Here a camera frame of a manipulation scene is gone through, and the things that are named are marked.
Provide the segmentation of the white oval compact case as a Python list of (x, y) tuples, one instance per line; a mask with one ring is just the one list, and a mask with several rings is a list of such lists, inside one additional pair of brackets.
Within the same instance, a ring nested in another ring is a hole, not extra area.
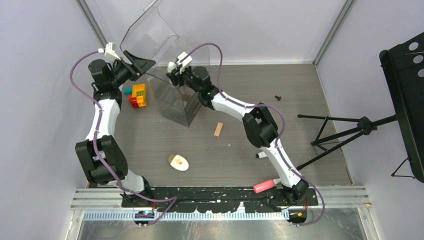
[(179, 154), (171, 154), (167, 159), (169, 165), (178, 171), (187, 171), (189, 169), (188, 161)]

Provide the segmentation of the clear acrylic drawer organizer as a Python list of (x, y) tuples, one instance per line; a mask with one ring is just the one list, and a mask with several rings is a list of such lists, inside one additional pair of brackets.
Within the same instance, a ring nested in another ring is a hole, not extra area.
[(169, 62), (200, 45), (199, 41), (176, 33), (171, 20), (165, 20), (163, 0), (154, 0), (144, 8), (127, 29), (120, 47), (131, 54), (151, 59), (156, 64), (146, 79), (160, 115), (184, 127), (189, 127), (201, 104), (197, 94), (187, 86), (174, 86), (166, 76)]

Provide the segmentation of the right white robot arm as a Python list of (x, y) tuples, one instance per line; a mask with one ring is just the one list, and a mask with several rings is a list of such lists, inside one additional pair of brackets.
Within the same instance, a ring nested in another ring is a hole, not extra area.
[(254, 185), (253, 191), (256, 194), (281, 184), (285, 198), (291, 205), (299, 205), (305, 199), (310, 185), (295, 169), (283, 149), (278, 125), (268, 106), (263, 103), (254, 105), (242, 102), (225, 92), (220, 92), (212, 84), (211, 77), (203, 66), (183, 67), (169, 62), (166, 76), (174, 86), (187, 86), (195, 91), (204, 107), (226, 113), (242, 122), (248, 141), (264, 152), (278, 173), (278, 178)]

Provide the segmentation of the white cylindrical bottle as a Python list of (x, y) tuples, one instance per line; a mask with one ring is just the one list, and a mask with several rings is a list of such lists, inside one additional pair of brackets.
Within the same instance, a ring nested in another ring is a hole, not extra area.
[(173, 70), (176, 69), (176, 63), (173, 61), (170, 61), (167, 65), (167, 73), (171, 73)]

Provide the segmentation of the pink spray bottle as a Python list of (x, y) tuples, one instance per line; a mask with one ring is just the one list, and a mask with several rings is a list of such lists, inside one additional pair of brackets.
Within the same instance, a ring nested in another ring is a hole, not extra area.
[(272, 189), (273, 187), (278, 185), (280, 182), (281, 182), (281, 180), (279, 178), (268, 179), (266, 181), (263, 181), (261, 183), (254, 185), (253, 191), (256, 194), (259, 194), (259, 193), (262, 193), (262, 192), (267, 191), (269, 189)]

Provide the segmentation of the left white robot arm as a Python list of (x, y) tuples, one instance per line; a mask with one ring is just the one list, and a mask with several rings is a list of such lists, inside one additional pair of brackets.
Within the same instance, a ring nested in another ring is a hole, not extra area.
[(136, 57), (125, 51), (130, 63), (119, 57), (114, 50), (99, 48), (84, 58), (102, 54), (110, 59), (95, 59), (88, 65), (93, 82), (92, 93), (77, 86), (73, 79), (75, 64), (69, 74), (71, 84), (93, 102), (94, 118), (89, 133), (76, 143), (75, 152), (82, 170), (91, 186), (113, 186), (121, 189), (122, 198), (130, 203), (148, 207), (154, 199), (152, 189), (145, 177), (133, 173), (127, 159), (116, 142), (115, 127), (122, 108), (122, 85), (138, 80), (155, 61)]

